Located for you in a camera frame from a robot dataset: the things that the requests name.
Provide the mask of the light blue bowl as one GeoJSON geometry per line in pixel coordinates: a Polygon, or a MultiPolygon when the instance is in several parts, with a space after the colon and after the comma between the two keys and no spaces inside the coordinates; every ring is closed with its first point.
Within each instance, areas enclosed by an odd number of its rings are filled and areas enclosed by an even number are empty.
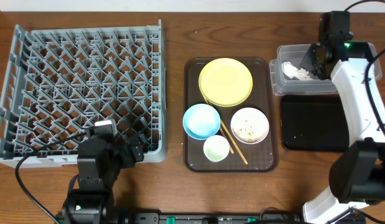
{"type": "Polygon", "coordinates": [[[206,140],[220,130],[220,114],[210,105],[196,104],[186,110],[182,124],[188,136],[206,140]]]}

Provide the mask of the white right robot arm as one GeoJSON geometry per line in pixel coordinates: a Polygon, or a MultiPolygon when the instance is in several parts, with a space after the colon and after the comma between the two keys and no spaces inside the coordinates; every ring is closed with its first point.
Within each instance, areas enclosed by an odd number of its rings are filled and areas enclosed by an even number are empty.
{"type": "Polygon", "coordinates": [[[333,163],[329,186],[302,208],[307,223],[335,223],[385,201],[385,106],[376,79],[379,54],[367,42],[312,44],[300,66],[332,81],[348,124],[348,149],[333,163]]]}

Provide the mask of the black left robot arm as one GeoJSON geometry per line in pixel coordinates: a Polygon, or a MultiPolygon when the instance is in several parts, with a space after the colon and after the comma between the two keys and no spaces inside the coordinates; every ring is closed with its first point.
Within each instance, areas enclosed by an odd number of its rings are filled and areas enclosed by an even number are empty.
{"type": "Polygon", "coordinates": [[[91,134],[78,147],[78,175],[68,186],[60,223],[90,224],[130,222],[125,208],[114,206],[113,185],[121,169],[134,167],[144,160],[137,136],[121,146],[113,134],[91,134]]]}

